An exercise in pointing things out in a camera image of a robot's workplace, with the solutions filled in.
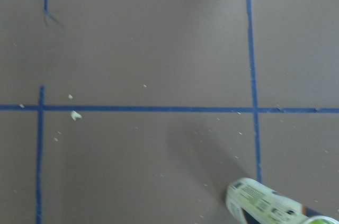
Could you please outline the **white tennis ball can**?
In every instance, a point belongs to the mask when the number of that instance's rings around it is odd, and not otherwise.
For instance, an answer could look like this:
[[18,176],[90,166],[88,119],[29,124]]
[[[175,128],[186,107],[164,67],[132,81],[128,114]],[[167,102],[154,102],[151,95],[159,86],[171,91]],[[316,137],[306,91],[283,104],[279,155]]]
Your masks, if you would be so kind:
[[239,223],[338,223],[338,220],[325,216],[247,177],[228,185],[225,203],[231,215]]

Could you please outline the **white crumb piece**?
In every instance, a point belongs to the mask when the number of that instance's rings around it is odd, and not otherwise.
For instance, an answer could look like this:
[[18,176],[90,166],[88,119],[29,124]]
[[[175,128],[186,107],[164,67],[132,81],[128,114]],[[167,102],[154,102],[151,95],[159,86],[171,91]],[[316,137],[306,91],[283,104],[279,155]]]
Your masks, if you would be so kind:
[[72,110],[70,113],[70,117],[72,118],[73,121],[77,121],[82,119],[82,115],[76,112],[75,110]]

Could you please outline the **blue tape strip lengthwise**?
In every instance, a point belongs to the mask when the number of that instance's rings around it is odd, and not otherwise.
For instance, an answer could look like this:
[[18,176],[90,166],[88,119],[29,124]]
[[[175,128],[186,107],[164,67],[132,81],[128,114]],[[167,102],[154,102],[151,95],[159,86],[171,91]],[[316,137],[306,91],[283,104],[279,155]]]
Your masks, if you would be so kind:
[[253,114],[253,122],[254,122],[256,178],[259,182],[261,182],[262,181],[262,169],[261,169],[261,149],[260,149],[260,123],[259,123],[257,85],[256,85],[252,0],[246,0],[246,12],[247,12],[247,17],[248,17],[249,71],[250,71],[250,77],[251,77],[252,109],[253,109],[252,114]]

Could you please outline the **blue tape strip crosswise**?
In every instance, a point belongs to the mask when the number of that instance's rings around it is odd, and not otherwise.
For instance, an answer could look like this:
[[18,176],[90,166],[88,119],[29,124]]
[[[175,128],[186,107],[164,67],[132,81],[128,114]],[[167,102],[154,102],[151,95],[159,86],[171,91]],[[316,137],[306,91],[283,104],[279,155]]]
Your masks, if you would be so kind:
[[102,106],[102,105],[1,105],[2,111],[92,111],[92,112],[197,112],[197,113],[323,113],[338,114],[338,108],[314,107],[188,107],[188,106]]

